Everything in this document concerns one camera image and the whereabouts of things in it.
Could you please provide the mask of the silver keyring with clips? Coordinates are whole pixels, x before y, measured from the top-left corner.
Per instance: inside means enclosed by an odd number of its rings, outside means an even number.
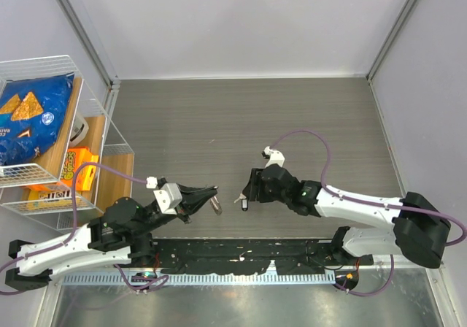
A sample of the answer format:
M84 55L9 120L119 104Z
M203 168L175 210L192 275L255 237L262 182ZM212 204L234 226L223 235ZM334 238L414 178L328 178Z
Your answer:
M218 201L216 196L213 196L210 200L209 203L211 204L212 209L214 210L216 215L221 215L223 212L222 206L220 202Z

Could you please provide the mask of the black key tag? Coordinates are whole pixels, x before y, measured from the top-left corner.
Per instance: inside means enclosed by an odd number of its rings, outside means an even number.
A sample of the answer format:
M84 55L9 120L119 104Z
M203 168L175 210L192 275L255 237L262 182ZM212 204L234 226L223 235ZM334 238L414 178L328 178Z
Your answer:
M241 209L242 211L246 212L249 209L249 200L248 199L241 199Z

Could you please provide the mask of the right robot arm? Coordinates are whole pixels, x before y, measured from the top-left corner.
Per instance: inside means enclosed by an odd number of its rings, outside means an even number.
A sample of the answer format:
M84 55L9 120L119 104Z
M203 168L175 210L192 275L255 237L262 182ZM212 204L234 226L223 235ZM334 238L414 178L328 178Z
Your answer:
M242 210L251 202L284 204L301 216L340 218L363 224L342 226L330 246L332 259L348 264L365 255L402 255L419 266L437 269L451 228L448 220L420 211L428 201L409 192L403 198L377 198L349 193L312 180L298 180L287 169L272 164L252 169L238 197Z

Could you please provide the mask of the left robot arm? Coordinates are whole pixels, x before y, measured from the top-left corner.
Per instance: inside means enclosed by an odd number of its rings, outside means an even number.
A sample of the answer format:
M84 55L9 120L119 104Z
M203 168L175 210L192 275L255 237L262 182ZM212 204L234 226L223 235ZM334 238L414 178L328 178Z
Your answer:
M62 236L30 243L9 244L4 283L12 293L49 285L57 277L106 265L146 267L154 262L152 232L173 220L189 223L206 203L217 201L217 187L192 188L166 183L154 191L154 201L143 206L129 197L116 200L99 218Z

